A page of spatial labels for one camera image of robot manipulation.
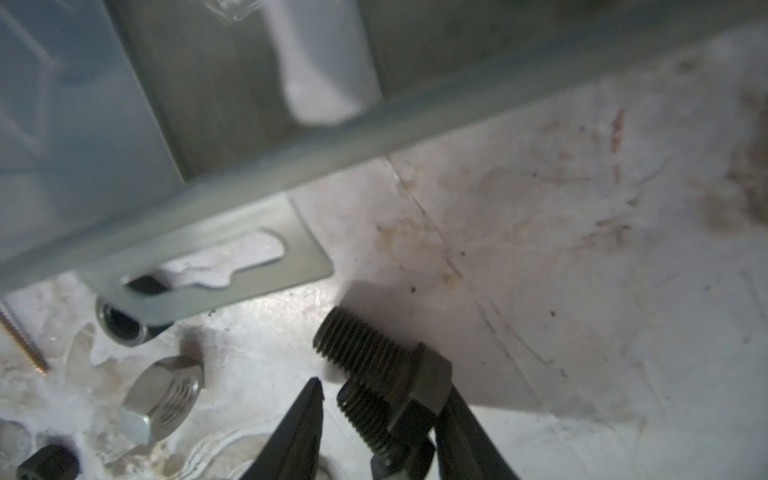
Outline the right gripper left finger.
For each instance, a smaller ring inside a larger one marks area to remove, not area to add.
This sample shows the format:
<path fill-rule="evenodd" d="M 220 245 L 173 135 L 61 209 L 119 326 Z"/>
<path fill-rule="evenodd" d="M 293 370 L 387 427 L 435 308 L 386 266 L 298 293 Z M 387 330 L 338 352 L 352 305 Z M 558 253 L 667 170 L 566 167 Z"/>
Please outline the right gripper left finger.
<path fill-rule="evenodd" d="M 315 479 L 323 431 L 323 388 L 310 378 L 241 479 Z"/>

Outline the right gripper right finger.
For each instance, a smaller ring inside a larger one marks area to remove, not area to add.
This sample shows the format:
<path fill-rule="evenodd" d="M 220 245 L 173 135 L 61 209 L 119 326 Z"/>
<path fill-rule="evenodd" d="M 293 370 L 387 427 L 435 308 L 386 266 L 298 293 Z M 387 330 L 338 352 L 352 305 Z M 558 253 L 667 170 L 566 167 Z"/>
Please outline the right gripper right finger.
<path fill-rule="evenodd" d="M 437 419 L 435 433 L 441 479 L 520 479 L 455 386 Z"/>

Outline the black hex bolt pair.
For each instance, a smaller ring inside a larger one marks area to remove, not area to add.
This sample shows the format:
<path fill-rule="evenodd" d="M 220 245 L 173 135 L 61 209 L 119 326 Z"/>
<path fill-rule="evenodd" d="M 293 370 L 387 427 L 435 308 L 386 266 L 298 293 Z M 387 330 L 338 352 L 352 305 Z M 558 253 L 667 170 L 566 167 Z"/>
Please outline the black hex bolt pair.
<path fill-rule="evenodd" d="M 321 323 L 313 348 L 384 401 L 385 432 L 408 446 L 428 435 L 452 389 L 452 363 L 437 351 L 402 347 L 340 306 Z"/>
<path fill-rule="evenodd" d="M 389 405 L 364 385 L 347 380 L 336 397 L 337 405 L 373 453 L 373 479 L 425 479 L 432 466 L 435 446 L 422 435 L 410 446 L 387 430 Z"/>

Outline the silver hex nut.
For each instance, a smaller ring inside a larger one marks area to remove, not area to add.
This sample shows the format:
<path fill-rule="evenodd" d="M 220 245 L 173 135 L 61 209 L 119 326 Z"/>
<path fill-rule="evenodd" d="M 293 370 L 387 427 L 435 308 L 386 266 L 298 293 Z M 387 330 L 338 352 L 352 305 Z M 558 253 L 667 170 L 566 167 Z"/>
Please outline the silver hex nut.
<path fill-rule="evenodd" d="M 140 445 L 155 444 L 186 420 L 204 386 L 203 364 L 187 356 L 158 360 L 133 383 L 120 407 L 123 435 Z"/>

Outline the black hex nut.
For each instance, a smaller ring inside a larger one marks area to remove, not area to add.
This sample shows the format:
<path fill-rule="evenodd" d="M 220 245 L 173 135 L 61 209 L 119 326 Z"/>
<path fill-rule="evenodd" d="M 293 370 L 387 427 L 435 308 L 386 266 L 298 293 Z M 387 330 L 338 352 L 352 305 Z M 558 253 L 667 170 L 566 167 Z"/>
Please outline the black hex nut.
<path fill-rule="evenodd" d="M 75 480 L 80 474 L 77 456 L 63 445 L 46 445 L 16 469 L 18 480 Z"/>
<path fill-rule="evenodd" d="M 128 282 L 127 287 L 148 296 L 156 296 L 169 290 L 168 285 L 153 275 L 137 277 Z M 172 323 L 147 325 L 115 308 L 102 297 L 96 298 L 95 315 L 99 326 L 110 339 L 130 348 L 148 343 L 172 326 Z"/>

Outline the black hex nut centre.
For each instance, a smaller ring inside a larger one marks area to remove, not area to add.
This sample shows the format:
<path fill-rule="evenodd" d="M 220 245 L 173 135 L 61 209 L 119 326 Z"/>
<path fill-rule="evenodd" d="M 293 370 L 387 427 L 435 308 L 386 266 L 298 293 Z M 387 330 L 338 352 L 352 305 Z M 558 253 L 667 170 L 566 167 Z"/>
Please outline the black hex nut centre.
<path fill-rule="evenodd" d="M 80 474 L 77 456 L 63 445 L 46 445 L 16 469 L 18 480 L 75 480 Z"/>

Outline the brass wood screw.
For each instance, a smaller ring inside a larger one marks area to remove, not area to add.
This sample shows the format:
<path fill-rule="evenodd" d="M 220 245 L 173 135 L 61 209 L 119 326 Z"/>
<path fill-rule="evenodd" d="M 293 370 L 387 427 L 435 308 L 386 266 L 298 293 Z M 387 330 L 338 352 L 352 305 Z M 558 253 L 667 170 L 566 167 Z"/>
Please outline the brass wood screw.
<path fill-rule="evenodd" d="M 44 357 L 34 343 L 27 338 L 22 329 L 17 326 L 12 315 L 4 306 L 1 306 L 1 328 L 19 348 L 33 368 L 41 375 L 47 375 L 49 366 Z"/>

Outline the clear plastic organizer box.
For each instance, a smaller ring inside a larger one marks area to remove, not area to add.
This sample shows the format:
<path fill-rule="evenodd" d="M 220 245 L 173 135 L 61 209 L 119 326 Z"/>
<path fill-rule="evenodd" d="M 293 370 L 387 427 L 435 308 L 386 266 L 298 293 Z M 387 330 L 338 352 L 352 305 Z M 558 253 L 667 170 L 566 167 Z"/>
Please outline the clear plastic organizer box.
<path fill-rule="evenodd" d="M 285 192 L 763 1 L 5 1 L 1 290 L 152 325 L 331 275 Z"/>

